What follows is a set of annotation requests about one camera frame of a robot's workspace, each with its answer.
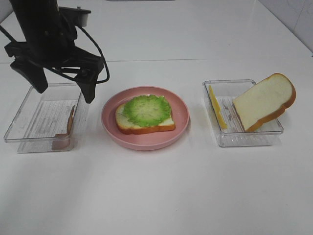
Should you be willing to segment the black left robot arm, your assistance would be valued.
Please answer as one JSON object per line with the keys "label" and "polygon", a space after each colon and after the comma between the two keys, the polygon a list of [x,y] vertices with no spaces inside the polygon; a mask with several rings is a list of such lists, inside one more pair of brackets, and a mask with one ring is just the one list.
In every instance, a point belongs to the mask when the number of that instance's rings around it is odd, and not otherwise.
{"label": "black left robot arm", "polygon": [[97,56],[75,45],[76,29],[84,31],[89,10],[59,7],[55,0],[12,0],[14,13],[25,37],[10,40],[4,49],[14,61],[10,67],[22,75],[39,93],[48,88],[44,69],[74,81],[86,103],[95,98],[98,75],[108,69],[103,55]]}

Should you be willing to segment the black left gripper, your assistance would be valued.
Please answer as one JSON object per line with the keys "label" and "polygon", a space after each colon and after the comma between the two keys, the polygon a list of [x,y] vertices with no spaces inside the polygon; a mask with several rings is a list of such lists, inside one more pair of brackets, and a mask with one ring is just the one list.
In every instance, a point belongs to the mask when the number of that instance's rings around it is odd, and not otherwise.
{"label": "black left gripper", "polygon": [[10,67],[22,75],[38,92],[48,88],[44,68],[57,73],[76,73],[75,83],[81,89],[86,103],[95,98],[98,74],[104,68],[104,60],[79,47],[54,47],[48,44],[32,51],[27,42],[9,42],[4,47],[14,61]]}

